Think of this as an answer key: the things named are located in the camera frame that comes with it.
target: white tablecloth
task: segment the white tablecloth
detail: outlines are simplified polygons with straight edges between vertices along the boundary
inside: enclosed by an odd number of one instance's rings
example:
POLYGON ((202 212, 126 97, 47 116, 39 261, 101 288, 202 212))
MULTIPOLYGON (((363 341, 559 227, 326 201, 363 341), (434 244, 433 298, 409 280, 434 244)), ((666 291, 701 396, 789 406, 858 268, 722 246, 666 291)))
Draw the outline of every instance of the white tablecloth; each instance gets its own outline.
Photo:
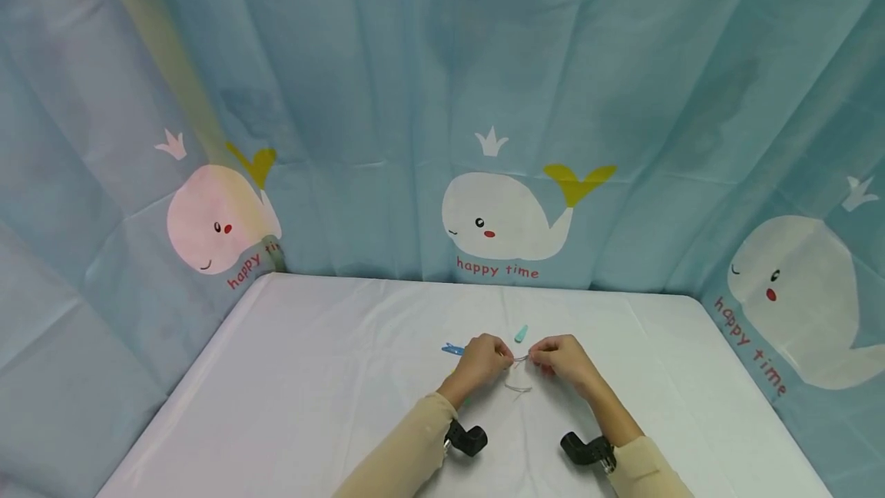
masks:
MULTIPOLYGON (((678 296, 272 274, 253 284, 100 498, 330 496, 463 345, 498 334, 522 356, 574 334, 695 496, 829 497, 697 301, 678 296), (529 334, 513 342, 523 324, 529 334)), ((559 440, 599 435, 586 405, 517 368, 473 397, 457 452, 423 496, 613 496, 559 440)))

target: white crown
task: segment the white crown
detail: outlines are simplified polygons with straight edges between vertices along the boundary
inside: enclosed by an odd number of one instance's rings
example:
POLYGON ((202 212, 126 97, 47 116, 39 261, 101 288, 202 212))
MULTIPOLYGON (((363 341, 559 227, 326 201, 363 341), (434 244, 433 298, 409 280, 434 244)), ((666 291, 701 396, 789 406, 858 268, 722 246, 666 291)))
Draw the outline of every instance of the white crown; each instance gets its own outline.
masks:
POLYGON ((179 133, 178 138, 173 137, 169 130, 167 132, 167 141, 163 144, 157 144, 154 148, 168 152, 175 160, 181 160, 187 156, 187 150, 184 149, 184 135, 179 133))
POLYGON ((867 194, 867 189, 873 183, 873 178, 866 179, 863 183, 856 178, 849 177, 848 185, 850 188, 848 198, 842 203, 842 207, 846 211, 854 211, 854 208, 861 206, 863 202, 878 201, 879 197, 875 194, 867 194))
POLYGON ((482 154, 485 156, 497 156, 499 150, 503 144, 507 141, 510 141, 510 138, 496 138, 495 137, 495 126, 493 125, 491 130, 489 131, 489 135, 487 137, 483 137, 479 133, 473 133, 479 139, 479 143, 482 144, 482 154))

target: blue fabric backdrop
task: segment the blue fabric backdrop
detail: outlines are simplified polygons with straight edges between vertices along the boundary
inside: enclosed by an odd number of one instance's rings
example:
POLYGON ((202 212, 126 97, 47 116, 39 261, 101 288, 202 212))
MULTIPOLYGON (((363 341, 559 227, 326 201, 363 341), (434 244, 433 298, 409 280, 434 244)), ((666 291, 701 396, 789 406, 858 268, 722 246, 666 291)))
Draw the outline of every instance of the blue fabric backdrop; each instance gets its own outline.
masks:
POLYGON ((691 294, 880 496, 884 105, 885 0, 0 0, 0 496, 93 496, 273 269, 691 294))

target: blue clip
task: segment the blue clip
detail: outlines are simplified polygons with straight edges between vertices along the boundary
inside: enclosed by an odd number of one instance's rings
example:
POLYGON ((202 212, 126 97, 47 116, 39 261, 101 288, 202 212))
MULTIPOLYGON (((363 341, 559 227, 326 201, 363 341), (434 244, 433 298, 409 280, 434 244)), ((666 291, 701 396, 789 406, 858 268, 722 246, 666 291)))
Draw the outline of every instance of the blue clip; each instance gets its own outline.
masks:
POLYGON ((455 354, 455 356, 464 356, 464 348, 456 347, 450 342, 445 343, 445 346, 442 347, 443 352, 448 352, 449 354, 455 354))

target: person's left hand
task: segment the person's left hand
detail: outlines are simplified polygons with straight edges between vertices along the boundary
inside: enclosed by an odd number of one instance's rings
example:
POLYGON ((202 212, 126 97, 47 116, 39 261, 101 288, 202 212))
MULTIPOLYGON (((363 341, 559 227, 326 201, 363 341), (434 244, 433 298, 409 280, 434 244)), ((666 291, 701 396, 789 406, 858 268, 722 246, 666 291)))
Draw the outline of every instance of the person's left hand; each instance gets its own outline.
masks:
POLYGON ((513 365, 513 352, 499 337, 482 334, 464 347, 464 356, 437 393, 458 410, 464 400, 477 388, 494 380, 513 365))

